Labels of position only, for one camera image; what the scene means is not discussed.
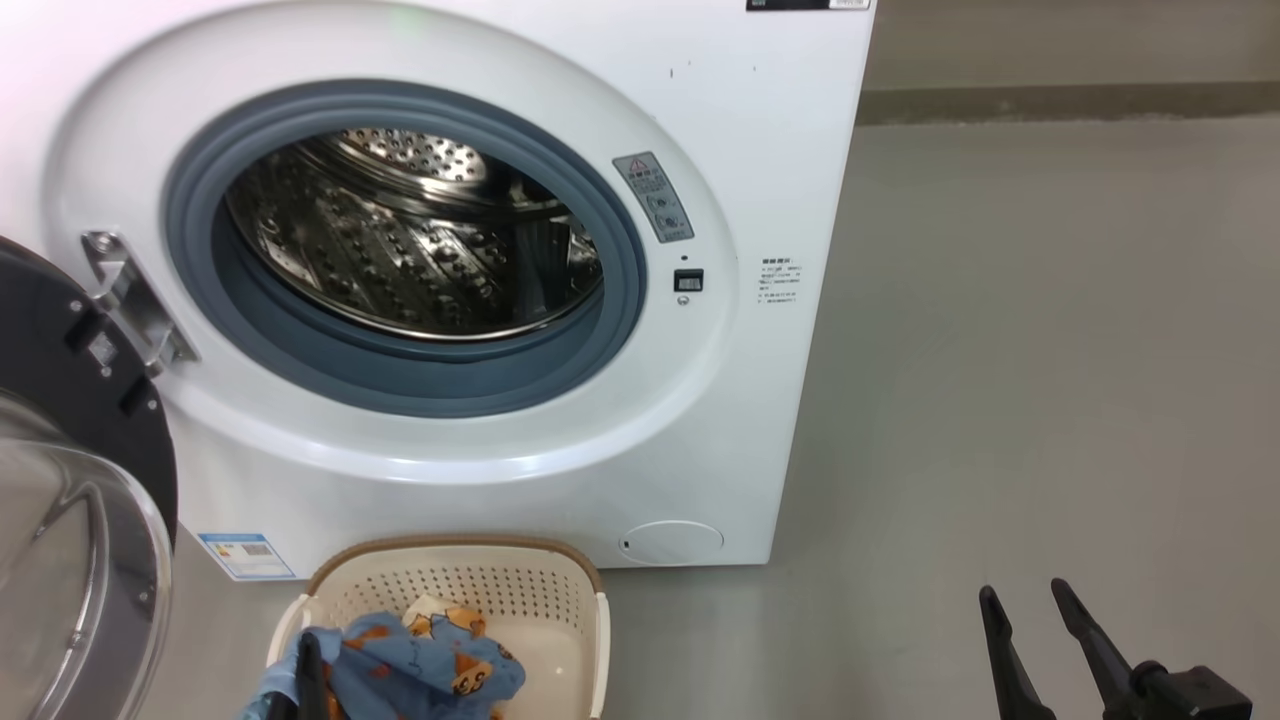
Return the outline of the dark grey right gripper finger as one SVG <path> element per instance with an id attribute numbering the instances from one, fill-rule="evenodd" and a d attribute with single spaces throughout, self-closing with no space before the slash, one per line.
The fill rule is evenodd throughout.
<path id="1" fill-rule="evenodd" d="M 1103 720 L 1138 720 L 1129 662 L 1065 579 L 1052 579 L 1051 591 L 1065 628 L 1082 647 L 1103 702 Z"/>
<path id="2" fill-rule="evenodd" d="M 1041 702 L 1012 643 L 1012 624 L 992 585 L 979 591 L 998 720 L 1057 720 Z"/>

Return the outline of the dark round washing machine door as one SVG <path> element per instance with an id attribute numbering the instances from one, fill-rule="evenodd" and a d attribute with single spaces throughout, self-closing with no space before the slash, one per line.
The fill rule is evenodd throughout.
<path id="1" fill-rule="evenodd" d="M 133 345 L 0 237 L 0 720 L 134 720 L 170 625 L 177 500 Z"/>

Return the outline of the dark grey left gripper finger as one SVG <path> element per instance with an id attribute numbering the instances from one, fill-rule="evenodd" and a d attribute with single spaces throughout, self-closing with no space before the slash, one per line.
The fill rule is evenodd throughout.
<path id="1" fill-rule="evenodd" d="M 296 720 L 329 720 L 323 650 L 311 632 L 300 637 L 296 693 Z"/>

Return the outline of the steel washing machine drum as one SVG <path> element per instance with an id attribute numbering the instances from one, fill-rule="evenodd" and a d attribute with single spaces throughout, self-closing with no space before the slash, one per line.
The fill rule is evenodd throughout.
<path id="1" fill-rule="evenodd" d="M 224 205 L 279 282 L 385 334 L 507 340 L 603 286 L 596 246 L 563 201 L 439 135 L 356 127 L 302 138 L 243 169 Z"/>

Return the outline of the metal door hinge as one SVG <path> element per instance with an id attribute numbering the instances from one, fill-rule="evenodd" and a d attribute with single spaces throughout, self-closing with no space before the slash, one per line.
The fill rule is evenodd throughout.
<path id="1" fill-rule="evenodd" d="M 90 297 L 129 341 L 148 377 L 160 375 L 178 363 L 201 360 L 122 236 L 88 231 L 81 236 L 81 245 L 96 279 Z"/>

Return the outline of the cream perforated laundry basket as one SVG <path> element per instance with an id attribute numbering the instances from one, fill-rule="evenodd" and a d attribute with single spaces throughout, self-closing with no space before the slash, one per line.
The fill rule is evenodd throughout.
<path id="1" fill-rule="evenodd" d="M 284 611 L 268 661 L 306 626 L 403 615 L 428 596 L 477 611 L 526 670 L 504 720 L 602 720 L 611 609 L 591 561 L 553 539 L 406 536 L 352 546 L 325 561 Z"/>

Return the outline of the grey warning sticker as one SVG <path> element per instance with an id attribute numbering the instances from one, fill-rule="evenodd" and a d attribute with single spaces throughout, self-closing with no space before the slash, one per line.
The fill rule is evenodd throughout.
<path id="1" fill-rule="evenodd" d="M 654 152 L 636 152 L 612 160 L 644 210 L 658 241 L 692 240 L 695 231 L 684 204 Z"/>

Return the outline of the round filter cover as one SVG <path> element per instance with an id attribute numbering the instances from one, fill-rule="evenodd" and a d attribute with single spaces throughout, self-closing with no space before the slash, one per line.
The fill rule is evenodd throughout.
<path id="1" fill-rule="evenodd" d="M 648 568 L 707 564 L 724 547 L 723 534 L 699 521 L 663 520 L 635 527 L 620 537 L 620 552 Z"/>

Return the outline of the blue garment with orange bears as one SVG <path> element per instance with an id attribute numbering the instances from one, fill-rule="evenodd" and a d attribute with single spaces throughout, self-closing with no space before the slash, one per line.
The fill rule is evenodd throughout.
<path id="1" fill-rule="evenodd" d="M 488 635 L 481 612 L 434 603 L 294 633 L 239 720 L 270 720 L 276 698 L 298 706 L 305 637 L 319 655 L 315 720 L 502 720 L 526 682 L 524 665 Z"/>

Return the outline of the blue energy label sticker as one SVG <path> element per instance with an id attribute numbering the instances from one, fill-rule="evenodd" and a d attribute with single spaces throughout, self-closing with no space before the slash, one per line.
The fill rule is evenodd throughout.
<path id="1" fill-rule="evenodd" d="M 200 533 L 196 537 L 234 582 L 296 579 L 296 574 L 262 534 Z"/>

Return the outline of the grey rubber door gasket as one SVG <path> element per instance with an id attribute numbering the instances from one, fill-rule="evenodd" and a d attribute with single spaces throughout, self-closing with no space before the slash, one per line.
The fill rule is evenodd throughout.
<path id="1" fill-rule="evenodd" d="M 356 127 L 439 135 L 530 174 L 591 236 L 599 293 L 507 340 L 434 342 L 371 331 L 279 282 L 224 205 L 236 177 L 271 151 Z M 588 159 L 506 109 L 443 88 L 334 79 L 253 97 L 206 123 L 166 178 L 164 231 L 175 273 L 205 319 L 276 379 L 392 416 L 495 416 L 550 402 L 622 352 L 643 314 L 649 261 L 622 199 Z"/>

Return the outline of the white garment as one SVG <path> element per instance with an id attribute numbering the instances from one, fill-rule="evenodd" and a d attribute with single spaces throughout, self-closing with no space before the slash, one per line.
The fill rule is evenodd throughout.
<path id="1" fill-rule="evenodd" d="M 463 605 L 433 594 L 422 594 L 403 611 L 401 624 L 411 628 L 420 623 L 431 624 L 438 618 L 444 618 L 448 623 L 452 623 L 462 611 L 465 611 Z"/>

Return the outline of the white washing machine body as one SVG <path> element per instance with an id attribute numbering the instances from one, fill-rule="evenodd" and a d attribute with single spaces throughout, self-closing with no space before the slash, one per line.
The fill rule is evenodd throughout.
<path id="1" fill-rule="evenodd" d="M 700 565 L 768 561 L 879 0 L 0 0 L 0 237 L 86 293 L 123 237 L 201 356 L 151 378 L 177 525 L 262 534 L 296 578 L 365 541 L 498 534 L 637 568 L 620 537 L 699 521 Z M 390 79 L 506 109 L 581 152 L 649 261 L 595 378 L 495 416 L 346 406 L 276 379 L 166 250 L 170 169 L 280 88 Z M 695 231 L 660 243 L 612 160 L 654 152 Z"/>

